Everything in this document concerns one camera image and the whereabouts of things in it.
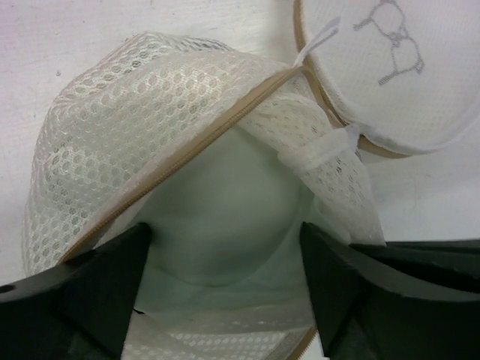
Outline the pale green bra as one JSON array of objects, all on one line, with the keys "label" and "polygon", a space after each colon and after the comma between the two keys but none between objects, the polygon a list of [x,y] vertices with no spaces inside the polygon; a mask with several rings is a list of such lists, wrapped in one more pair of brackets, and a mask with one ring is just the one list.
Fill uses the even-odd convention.
[{"label": "pale green bra", "polygon": [[153,239],[136,309],[167,325],[307,298],[299,246],[312,194],[234,127],[160,184],[135,217]]}]

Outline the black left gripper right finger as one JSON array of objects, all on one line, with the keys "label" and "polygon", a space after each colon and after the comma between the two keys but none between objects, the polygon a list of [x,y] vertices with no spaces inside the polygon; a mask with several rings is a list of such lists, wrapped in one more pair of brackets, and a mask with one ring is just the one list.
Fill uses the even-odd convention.
[{"label": "black left gripper right finger", "polygon": [[479,293],[404,274],[311,223],[301,254],[330,359],[477,359]]}]

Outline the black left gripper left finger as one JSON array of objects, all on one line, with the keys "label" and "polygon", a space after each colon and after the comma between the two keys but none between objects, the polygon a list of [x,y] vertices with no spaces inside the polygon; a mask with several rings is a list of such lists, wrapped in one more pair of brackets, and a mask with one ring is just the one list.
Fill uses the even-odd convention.
[{"label": "black left gripper left finger", "polygon": [[1,286],[1,358],[120,359],[152,239],[145,223]]}]

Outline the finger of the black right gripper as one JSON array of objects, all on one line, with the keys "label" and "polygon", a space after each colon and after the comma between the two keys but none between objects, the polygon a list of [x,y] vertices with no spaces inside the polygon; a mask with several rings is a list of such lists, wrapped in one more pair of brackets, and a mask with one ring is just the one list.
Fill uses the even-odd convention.
[{"label": "finger of the black right gripper", "polygon": [[479,240],[394,241],[351,248],[384,265],[432,284],[479,293]]}]

